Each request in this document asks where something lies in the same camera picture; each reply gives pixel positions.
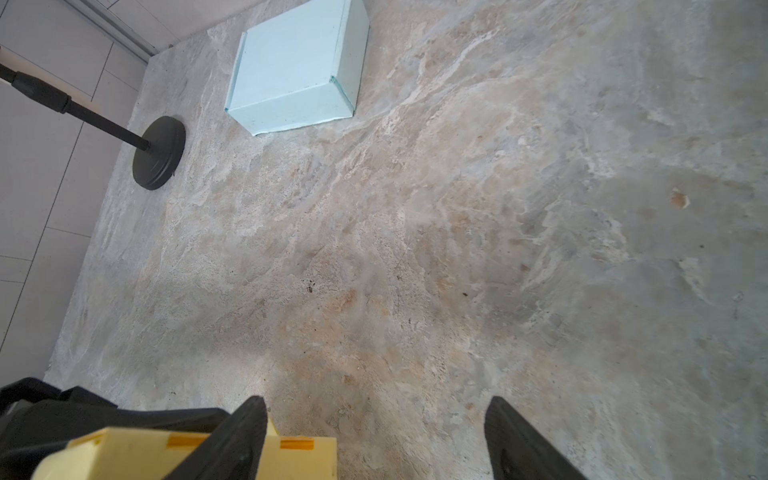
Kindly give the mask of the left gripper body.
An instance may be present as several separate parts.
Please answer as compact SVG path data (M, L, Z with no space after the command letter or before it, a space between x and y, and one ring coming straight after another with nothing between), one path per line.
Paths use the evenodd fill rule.
M46 456L106 427L211 433L228 417L220 408L124 410L83 387L26 377L1 388L1 477L30 479Z

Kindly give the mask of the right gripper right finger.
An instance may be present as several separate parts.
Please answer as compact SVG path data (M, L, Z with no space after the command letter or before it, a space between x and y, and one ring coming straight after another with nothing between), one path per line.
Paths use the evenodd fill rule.
M494 479L586 480L583 473L503 397L492 397L483 427Z

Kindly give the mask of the light blue paper box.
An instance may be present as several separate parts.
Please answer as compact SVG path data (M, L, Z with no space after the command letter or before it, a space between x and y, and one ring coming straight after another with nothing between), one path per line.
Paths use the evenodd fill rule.
M251 135L351 118L370 22L361 1L313 0L243 32L224 109Z

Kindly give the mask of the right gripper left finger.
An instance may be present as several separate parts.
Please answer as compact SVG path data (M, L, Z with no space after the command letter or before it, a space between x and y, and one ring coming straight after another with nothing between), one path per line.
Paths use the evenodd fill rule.
M257 476L268 427L261 396L249 397L165 479L250 479Z

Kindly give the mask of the yellow paper box stack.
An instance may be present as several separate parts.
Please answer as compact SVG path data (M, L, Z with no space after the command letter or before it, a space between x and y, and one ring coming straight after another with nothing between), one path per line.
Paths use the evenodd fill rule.
M179 466L206 433L107 427L46 455L33 479L161 479ZM260 463L252 479L336 479L337 440L288 437L268 423Z

